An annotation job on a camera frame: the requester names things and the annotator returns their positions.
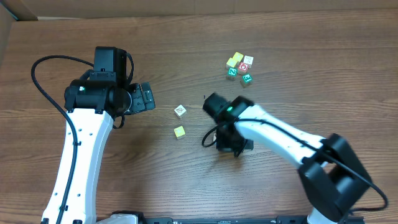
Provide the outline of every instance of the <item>green cube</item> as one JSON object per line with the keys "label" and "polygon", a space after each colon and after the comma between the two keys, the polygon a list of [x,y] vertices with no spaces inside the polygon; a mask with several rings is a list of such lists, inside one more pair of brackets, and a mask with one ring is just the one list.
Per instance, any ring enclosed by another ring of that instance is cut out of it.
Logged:
{"label": "green cube", "polygon": [[226,78],[234,81],[237,73],[238,73],[238,70],[236,68],[229,68],[228,73],[226,74]]}
{"label": "green cube", "polygon": [[253,83],[253,78],[251,77],[250,74],[245,74],[242,76],[241,84],[243,87],[248,87],[252,83]]}

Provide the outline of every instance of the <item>yellow cube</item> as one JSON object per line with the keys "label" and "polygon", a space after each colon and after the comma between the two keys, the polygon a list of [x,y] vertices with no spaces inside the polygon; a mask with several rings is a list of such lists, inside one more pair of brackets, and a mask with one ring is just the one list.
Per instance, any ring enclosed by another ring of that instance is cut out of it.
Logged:
{"label": "yellow cube", "polygon": [[185,137],[185,131],[184,128],[182,126],[179,126],[178,128],[174,129],[174,133],[175,136],[177,137],[177,139],[181,139]]}
{"label": "yellow cube", "polygon": [[240,64],[243,59],[243,54],[236,52],[233,59],[235,59],[238,62],[238,64]]}
{"label": "yellow cube", "polygon": [[226,69],[234,68],[237,63],[238,63],[237,60],[235,60],[233,58],[229,58],[228,62],[226,63]]}

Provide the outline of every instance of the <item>wooden tabletop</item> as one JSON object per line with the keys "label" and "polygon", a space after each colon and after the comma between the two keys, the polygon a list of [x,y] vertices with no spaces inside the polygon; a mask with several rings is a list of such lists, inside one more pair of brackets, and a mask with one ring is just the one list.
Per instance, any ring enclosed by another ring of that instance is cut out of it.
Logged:
{"label": "wooden tabletop", "polygon": [[[243,95],[306,132],[344,136],[390,207],[358,213],[398,222],[398,10],[279,12],[16,22],[0,70],[0,223],[38,223],[62,155],[65,120],[39,93],[30,68],[47,55],[93,61],[98,45],[130,52],[133,82],[150,82],[156,109],[113,130],[99,174],[96,211],[147,217],[259,218],[311,211],[296,170],[255,143],[238,159],[202,148],[215,124],[201,109],[214,91]],[[254,57],[254,84],[225,79],[235,52]],[[70,82],[89,69],[53,59],[36,69],[63,106]],[[184,105],[179,120],[173,109]],[[182,125],[187,136],[176,140]],[[376,207],[368,190],[356,204]]]}

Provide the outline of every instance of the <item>cube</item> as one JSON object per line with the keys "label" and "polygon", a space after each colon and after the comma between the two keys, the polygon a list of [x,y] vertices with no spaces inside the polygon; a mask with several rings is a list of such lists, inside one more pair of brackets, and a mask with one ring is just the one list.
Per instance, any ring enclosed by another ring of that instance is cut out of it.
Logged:
{"label": "cube", "polygon": [[174,113],[175,115],[178,116],[178,118],[181,119],[183,116],[187,114],[187,110],[182,105],[180,105],[174,109]]}
{"label": "cube", "polygon": [[226,63],[226,69],[234,68],[236,66],[236,64],[238,64],[237,60],[235,60],[233,58],[229,58],[228,62]]}
{"label": "cube", "polygon": [[244,56],[243,63],[248,65],[249,68],[251,68],[251,65],[253,64],[253,59],[254,59],[254,57],[250,57],[250,56],[246,55],[246,56]]}
{"label": "cube", "polygon": [[181,139],[185,137],[185,131],[184,128],[182,126],[179,126],[178,128],[174,129],[174,133],[175,133],[175,137],[177,137],[177,139]]}
{"label": "cube", "polygon": [[246,72],[248,72],[248,69],[249,69],[249,65],[241,62],[238,67],[238,74],[244,75],[244,74],[246,74]]}
{"label": "cube", "polygon": [[239,52],[236,52],[234,57],[233,57],[233,59],[235,59],[238,62],[238,64],[239,64],[239,63],[241,63],[241,61],[243,59],[243,54],[241,54]]}
{"label": "cube", "polygon": [[253,78],[250,74],[245,74],[242,76],[241,85],[246,88],[253,83]]}
{"label": "cube", "polygon": [[226,74],[226,78],[232,81],[235,81],[236,74],[238,74],[238,71],[236,68],[229,68],[228,73]]}

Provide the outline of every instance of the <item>beige wall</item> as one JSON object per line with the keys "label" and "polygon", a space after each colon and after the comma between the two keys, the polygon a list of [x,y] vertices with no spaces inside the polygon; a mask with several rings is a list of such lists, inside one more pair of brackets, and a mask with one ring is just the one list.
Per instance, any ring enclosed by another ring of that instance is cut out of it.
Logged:
{"label": "beige wall", "polygon": [[7,10],[0,5],[0,66],[7,47],[11,24],[14,21]]}
{"label": "beige wall", "polygon": [[398,0],[18,0],[37,17],[131,17],[398,7]]}

